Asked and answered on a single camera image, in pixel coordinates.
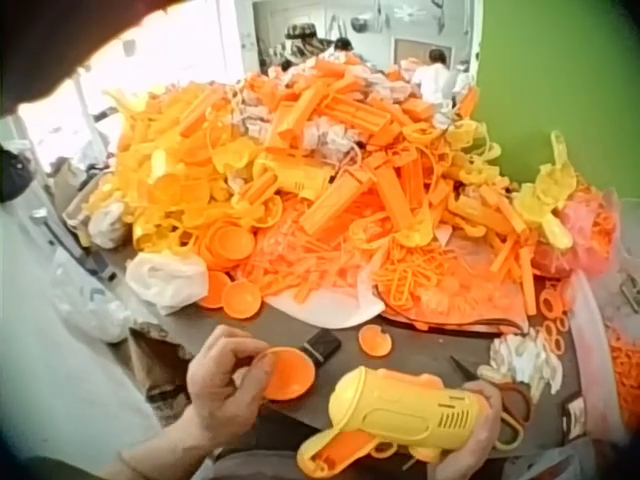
small orange circle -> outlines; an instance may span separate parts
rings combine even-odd
[[[393,346],[391,336],[383,333],[380,325],[365,325],[358,332],[358,342],[367,355],[372,357],[384,357],[388,355]]]
[[[244,228],[228,226],[221,228],[213,237],[216,254],[229,260],[242,260],[253,252],[256,238]]]
[[[233,282],[222,292],[222,307],[232,318],[249,318],[260,309],[261,304],[260,289],[248,280]]]
[[[316,367],[309,357],[291,347],[270,348],[263,355],[273,355],[273,373],[264,392],[269,400],[284,401],[309,390],[316,378]]]
[[[222,306],[222,292],[231,283],[231,279],[223,272],[211,271],[209,276],[209,290],[207,296],[198,300],[198,305],[204,308],[220,308]]]

person's left hand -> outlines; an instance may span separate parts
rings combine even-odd
[[[187,390],[192,405],[187,414],[203,441],[223,446],[251,428],[273,369],[269,355],[255,361],[267,348],[267,343],[245,331],[220,325],[191,361]],[[248,364],[236,387],[233,374]]]

dark hair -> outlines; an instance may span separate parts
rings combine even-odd
[[[339,37],[336,38],[335,43],[333,44],[333,48],[342,52],[350,52],[353,50],[353,45],[351,44],[351,40],[347,37]]]
[[[447,55],[439,48],[429,50],[429,61],[431,63],[447,64]]]

white shirt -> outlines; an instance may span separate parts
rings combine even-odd
[[[434,63],[418,68],[411,82],[420,85],[420,93],[425,102],[441,103],[442,88],[447,78],[449,78],[449,69],[441,63]]]

scissors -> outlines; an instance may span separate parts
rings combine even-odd
[[[460,360],[451,356],[451,361],[462,374],[462,377],[466,382],[472,382],[479,380],[478,375],[467,368]],[[516,438],[511,443],[501,443],[496,441],[495,447],[497,450],[508,451],[516,448],[522,439],[524,438],[524,427],[531,421],[531,415],[533,413],[533,403],[531,396],[516,383],[493,383],[502,396],[502,413],[500,418],[502,423],[516,433]],[[518,415],[516,412],[523,411],[522,405],[516,407],[515,404],[520,403],[524,405],[524,415]]]

